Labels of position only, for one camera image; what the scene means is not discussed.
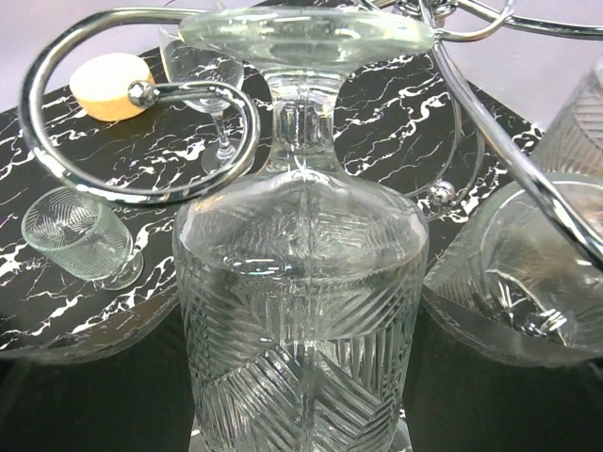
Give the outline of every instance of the shot glass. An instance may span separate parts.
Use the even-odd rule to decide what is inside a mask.
[[[582,78],[531,158],[546,172],[603,177],[603,55]]]
[[[67,187],[49,191],[24,215],[27,244],[76,278],[105,290],[132,284],[144,267],[132,235],[109,207]]]

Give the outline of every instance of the black and white marble pattern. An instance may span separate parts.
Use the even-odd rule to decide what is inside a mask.
[[[156,50],[145,54],[164,81]],[[254,99],[262,134],[253,166],[269,152],[271,102],[264,79],[246,67],[243,89]],[[525,151],[542,133],[479,92],[499,123]],[[164,187],[203,177],[200,154],[215,140],[208,116],[184,105],[159,105],[130,121],[104,123],[86,116],[68,89],[46,97],[43,112],[52,140],[82,169],[118,185]],[[227,115],[232,133],[241,123]],[[423,186],[447,160],[453,114],[446,86],[428,56],[402,56],[365,66],[340,92],[335,147],[346,171],[409,192]],[[476,155],[476,130],[464,119],[463,138],[444,178],[464,186]],[[431,262],[458,233],[507,171],[490,154],[461,204],[431,223]],[[139,281],[121,292],[97,290],[61,270],[21,237],[25,210],[57,186],[24,145],[16,111],[0,115],[0,352],[28,350],[39,359],[86,360],[115,353],[144,337],[177,303],[171,257],[175,208],[116,212],[145,258]],[[429,209],[425,195],[417,202]]]

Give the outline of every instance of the white wall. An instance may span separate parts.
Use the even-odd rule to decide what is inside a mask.
[[[480,0],[501,8],[502,0]],[[603,26],[603,0],[516,0],[522,16]],[[453,30],[476,30],[485,22],[457,12]],[[486,40],[448,44],[465,76],[524,118],[547,127],[572,88],[588,71],[603,41],[566,40],[503,28]]]
[[[97,10],[160,6],[167,0],[0,0],[0,111],[15,106],[21,80],[40,49],[58,33]],[[259,0],[223,0],[228,8]],[[502,0],[481,0],[499,8]],[[517,0],[517,12],[543,19],[603,25],[603,0]],[[473,30],[484,22],[457,12],[446,27]],[[109,30],[76,49],[59,66],[50,89],[67,84],[82,62],[109,52],[141,53],[157,46],[156,27],[136,25]],[[547,126],[588,69],[603,42],[563,40],[504,29],[480,42],[449,44],[469,80],[520,115]]]

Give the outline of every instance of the drinking glass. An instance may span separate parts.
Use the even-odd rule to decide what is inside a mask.
[[[67,187],[49,191],[24,215],[27,244],[77,278],[105,290],[133,283],[143,268],[132,235],[105,205]]]
[[[603,177],[603,55],[582,78],[531,158],[547,172]]]
[[[562,173],[549,178],[603,233],[603,181]],[[425,284],[527,335],[603,351],[603,274],[517,183],[500,189],[469,220]]]
[[[166,8],[189,8],[201,11],[223,10],[220,0],[171,0]],[[178,34],[178,25],[159,27],[161,59],[171,82],[214,81],[228,83],[238,89],[243,86],[242,61],[214,52],[185,45]],[[210,174],[227,163],[236,153],[240,140],[228,137],[224,124],[225,101],[200,99],[185,104],[202,113],[208,113],[218,131],[218,141],[208,144],[201,155],[201,167]]]

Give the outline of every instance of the metal ball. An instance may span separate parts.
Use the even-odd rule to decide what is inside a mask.
[[[447,181],[437,181],[430,187],[432,202],[435,204],[450,204],[456,199],[454,185]]]
[[[155,105],[159,98],[155,85],[145,80],[134,82],[128,88],[128,100],[140,108]]]

